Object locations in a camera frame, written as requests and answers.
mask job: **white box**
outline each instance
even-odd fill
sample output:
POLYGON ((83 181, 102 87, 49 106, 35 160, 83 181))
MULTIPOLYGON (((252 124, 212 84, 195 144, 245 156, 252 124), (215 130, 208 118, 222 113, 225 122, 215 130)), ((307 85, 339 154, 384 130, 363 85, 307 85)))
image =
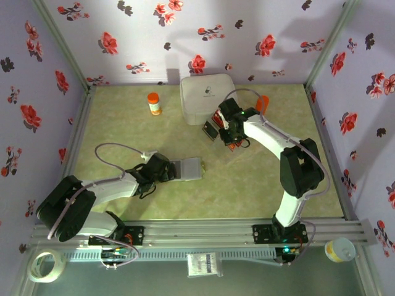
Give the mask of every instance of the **white box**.
MULTIPOLYGON (((225 96, 234 89, 235 85, 227 74, 183 78, 180 93, 185 122, 189 125, 203 125, 218 109, 225 96)), ((238 102, 235 92, 230 97, 238 102)))

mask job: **orange object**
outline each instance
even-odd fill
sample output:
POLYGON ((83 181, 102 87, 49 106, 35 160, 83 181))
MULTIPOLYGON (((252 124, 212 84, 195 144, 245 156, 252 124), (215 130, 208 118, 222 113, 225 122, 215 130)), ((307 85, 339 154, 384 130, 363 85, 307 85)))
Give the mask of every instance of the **orange object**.
POLYGON ((149 109, 153 115, 159 115, 162 113, 162 108, 159 103, 159 95, 156 92, 148 94, 147 97, 149 109))
MULTIPOLYGON (((264 107, 264 115, 267 109, 267 106, 269 106, 269 98, 267 96, 262 96, 265 102, 265 107, 264 107)), ((259 112, 262 110, 262 100, 258 99, 257 104, 255 105, 255 109, 257 109, 259 112)))

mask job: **floral wallpaper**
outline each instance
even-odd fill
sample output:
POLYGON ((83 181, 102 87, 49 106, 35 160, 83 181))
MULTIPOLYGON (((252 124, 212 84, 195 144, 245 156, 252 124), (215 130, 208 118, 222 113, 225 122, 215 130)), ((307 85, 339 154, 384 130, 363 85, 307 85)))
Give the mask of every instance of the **floral wallpaper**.
POLYGON ((393 295, 395 266, 394 25, 390 1, 363 1, 311 89, 339 162, 338 181, 376 237, 368 249, 384 295, 393 295))
MULTIPOLYGON (((344 0, 43 0, 88 83, 304 83, 344 0)), ((333 62, 334 73, 343 55, 333 62)))
POLYGON ((30 1, 2 1, 0 32, 0 294, 9 295, 35 210, 60 177, 83 88, 30 1))

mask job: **tape roll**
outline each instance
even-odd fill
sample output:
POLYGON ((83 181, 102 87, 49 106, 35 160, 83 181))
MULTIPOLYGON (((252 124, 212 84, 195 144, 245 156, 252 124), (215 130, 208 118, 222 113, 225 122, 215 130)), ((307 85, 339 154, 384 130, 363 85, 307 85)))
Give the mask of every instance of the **tape roll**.
POLYGON ((33 282, 53 282, 62 274, 65 266, 66 258, 63 254, 52 249, 42 249, 32 256, 27 267, 27 273, 29 279, 33 282), (47 275, 43 276, 40 269, 47 255, 53 256, 54 267, 47 275))

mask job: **white label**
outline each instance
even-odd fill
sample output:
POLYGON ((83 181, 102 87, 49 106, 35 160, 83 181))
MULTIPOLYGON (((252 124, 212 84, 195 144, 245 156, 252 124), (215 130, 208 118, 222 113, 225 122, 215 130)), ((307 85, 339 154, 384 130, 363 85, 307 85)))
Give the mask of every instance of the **white label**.
POLYGON ((156 103, 156 104, 149 104, 149 109, 151 110, 151 111, 158 111, 159 109, 160 109, 160 104, 159 104, 159 102, 158 103, 156 103))
POLYGON ((215 253, 188 254, 189 276, 204 276, 217 273, 215 253))

